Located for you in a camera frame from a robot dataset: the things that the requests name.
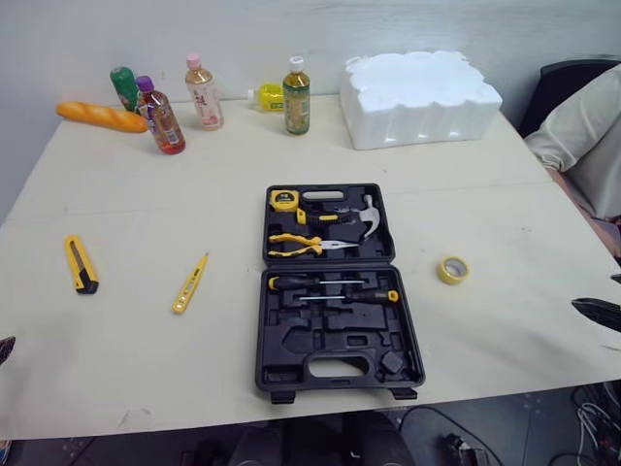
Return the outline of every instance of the plastic bottle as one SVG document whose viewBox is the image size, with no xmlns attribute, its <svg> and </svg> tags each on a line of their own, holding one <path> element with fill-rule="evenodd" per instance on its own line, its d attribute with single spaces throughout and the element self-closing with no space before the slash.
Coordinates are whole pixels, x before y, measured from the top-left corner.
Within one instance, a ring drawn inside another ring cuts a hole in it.
<svg viewBox="0 0 621 466">
<path fill-rule="evenodd" d="M 305 75 L 304 58 L 289 58 L 290 73 L 282 81 L 284 123 L 292 134 L 304 134 L 311 125 L 311 79 Z"/>
<path fill-rule="evenodd" d="M 119 66 L 114 68 L 110 72 L 110 79 L 113 82 L 116 95 L 120 103 L 123 104 L 125 110 L 128 112 L 138 111 L 138 88 L 136 87 L 136 81 L 134 80 L 134 73 L 132 70 L 125 66 Z"/>
<path fill-rule="evenodd" d="M 140 90 L 138 95 L 140 115 L 147 120 L 148 129 L 159 149 L 169 155 L 184 150 L 185 140 L 166 95 L 155 90 L 149 76 L 139 76 L 136 84 Z"/>
<path fill-rule="evenodd" d="M 256 90 L 249 89 L 248 101 L 252 104 L 258 104 L 261 109 L 267 112 L 282 112 L 284 109 L 282 86 L 275 83 L 265 83 Z"/>
<path fill-rule="evenodd" d="M 185 73 L 185 83 L 203 127 L 208 130 L 219 128 L 224 123 L 224 117 L 212 73 L 201 67 L 201 55 L 198 53 L 190 53 L 185 63 L 189 68 Z"/>
</svg>

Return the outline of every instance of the baguette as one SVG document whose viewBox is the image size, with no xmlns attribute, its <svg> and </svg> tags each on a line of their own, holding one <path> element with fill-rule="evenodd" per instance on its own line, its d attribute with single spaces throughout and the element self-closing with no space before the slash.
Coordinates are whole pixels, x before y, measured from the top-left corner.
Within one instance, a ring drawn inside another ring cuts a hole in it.
<svg viewBox="0 0 621 466">
<path fill-rule="evenodd" d="M 103 105 L 83 102 L 61 102 L 56 112 L 67 119 L 83 123 L 97 124 L 118 131 L 143 133 L 147 131 L 147 121 L 139 115 L 126 110 L 117 110 Z"/>
</svg>

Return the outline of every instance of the screwdriver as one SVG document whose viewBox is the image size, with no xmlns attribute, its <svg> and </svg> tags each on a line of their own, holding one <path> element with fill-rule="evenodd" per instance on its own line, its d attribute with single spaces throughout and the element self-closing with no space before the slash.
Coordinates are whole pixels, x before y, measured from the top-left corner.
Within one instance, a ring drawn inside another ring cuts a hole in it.
<svg viewBox="0 0 621 466">
<path fill-rule="evenodd" d="M 288 277 L 271 277 L 268 281 L 268 287 L 273 291 L 280 291 L 282 289 L 300 289 L 308 286 L 317 286 L 319 284 L 333 284 L 333 283 L 366 283 L 364 280 L 331 280 L 321 281 L 320 279 L 312 279 L 309 277 L 298 277 L 290 275 Z"/>
<path fill-rule="evenodd" d="M 369 304 L 389 304 L 399 301 L 399 293 L 394 289 L 383 290 L 379 288 L 365 289 L 363 291 L 351 291 L 337 296 L 302 296 L 300 301 L 315 301 L 319 299 L 343 299 L 345 302 L 357 301 Z"/>
</svg>

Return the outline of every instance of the styrofoam box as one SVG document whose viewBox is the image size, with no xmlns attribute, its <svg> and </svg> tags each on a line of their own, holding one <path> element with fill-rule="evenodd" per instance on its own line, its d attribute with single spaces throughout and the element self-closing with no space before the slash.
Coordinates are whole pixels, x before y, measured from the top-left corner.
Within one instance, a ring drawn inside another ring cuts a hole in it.
<svg viewBox="0 0 621 466">
<path fill-rule="evenodd" d="M 458 51 L 356 57 L 341 105 L 360 150 L 480 139 L 503 99 Z"/>
</svg>

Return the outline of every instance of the pink bottle cap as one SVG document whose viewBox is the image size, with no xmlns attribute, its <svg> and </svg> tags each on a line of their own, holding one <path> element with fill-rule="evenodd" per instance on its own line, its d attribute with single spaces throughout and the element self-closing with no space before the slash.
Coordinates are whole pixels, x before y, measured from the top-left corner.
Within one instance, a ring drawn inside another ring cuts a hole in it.
<svg viewBox="0 0 621 466">
<path fill-rule="evenodd" d="M 195 70 L 201 67 L 201 55 L 198 53 L 189 53 L 185 58 L 185 63 L 190 70 Z"/>
</svg>

